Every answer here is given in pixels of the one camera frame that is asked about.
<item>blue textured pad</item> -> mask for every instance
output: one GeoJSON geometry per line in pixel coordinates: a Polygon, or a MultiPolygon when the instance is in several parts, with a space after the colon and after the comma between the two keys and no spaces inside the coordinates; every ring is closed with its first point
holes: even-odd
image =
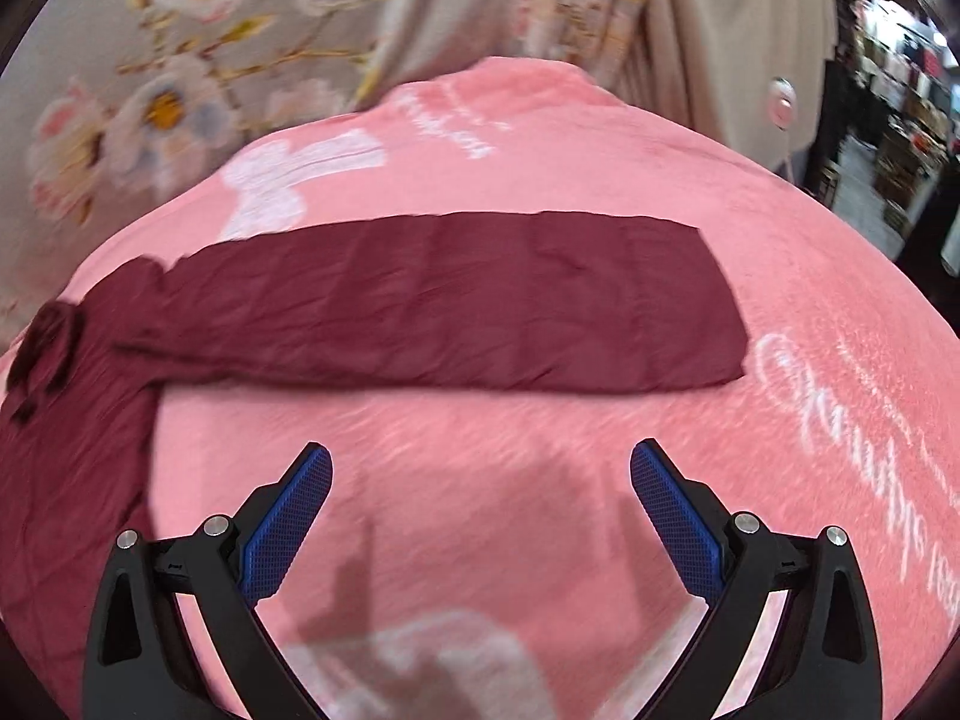
{"type": "Polygon", "coordinates": [[[713,605],[723,591],[720,545],[656,454],[639,443],[630,479],[690,595],[713,605]]]}
{"type": "Polygon", "coordinates": [[[322,446],[304,462],[253,532],[242,556],[240,592],[253,606],[280,589],[294,555],[333,483],[333,462],[322,446]]]}

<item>burgundy shirt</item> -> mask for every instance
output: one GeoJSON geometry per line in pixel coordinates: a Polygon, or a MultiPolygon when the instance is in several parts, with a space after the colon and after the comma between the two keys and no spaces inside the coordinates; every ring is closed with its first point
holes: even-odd
{"type": "Polygon", "coordinates": [[[110,548],[151,536],[168,382],[637,394],[736,379],[747,343],[699,232],[656,218],[389,217],[213,245],[170,271],[133,260],[80,305],[44,306],[8,375],[4,622],[79,718],[110,548]]]}

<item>maroon fabric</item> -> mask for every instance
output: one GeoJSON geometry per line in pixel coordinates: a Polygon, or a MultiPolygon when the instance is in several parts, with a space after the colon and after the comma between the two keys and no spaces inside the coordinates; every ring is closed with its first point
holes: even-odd
{"type": "Polygon", "coordinates": [[[79,717],[117,533],[150,536],[166,382],[635,394],[742,375],[747,333],[697,230],[580,213],[392,217],[123,265],[37,314],[0,408],[0,610],[79,717]]]}

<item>maroon sleeve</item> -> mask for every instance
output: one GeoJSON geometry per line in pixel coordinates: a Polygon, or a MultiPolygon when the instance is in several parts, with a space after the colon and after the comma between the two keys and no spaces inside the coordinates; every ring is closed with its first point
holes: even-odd
{"type": "Polygon", "coordinates": [[[209,378],[603,394],[722,384],[747,349],[696,229],[555,212],[215,245],[176,264],[118,341],[209,378]]]}

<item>pink fleece surface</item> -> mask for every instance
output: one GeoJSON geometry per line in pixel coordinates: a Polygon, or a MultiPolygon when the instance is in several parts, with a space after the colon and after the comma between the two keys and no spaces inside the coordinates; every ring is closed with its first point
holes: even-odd
{"type": "Polygon", "coordinates": [[[258,611],[331,717],[626,720],[704,609],[630,488],[631,448],[653,436],[732,511],[786,533],[850,533],[893,717],[960,607],[960,343],[829,211],[579,71],[490,59],[265,138],[106,242],[66,295],[136,255],[172,262],[259,231],[544,209],[700,228],[751,333],[745,378],[618,398],[170,388],[150,488],[158,534],[233,512],[318,440],[333,491],[258,611]]]}

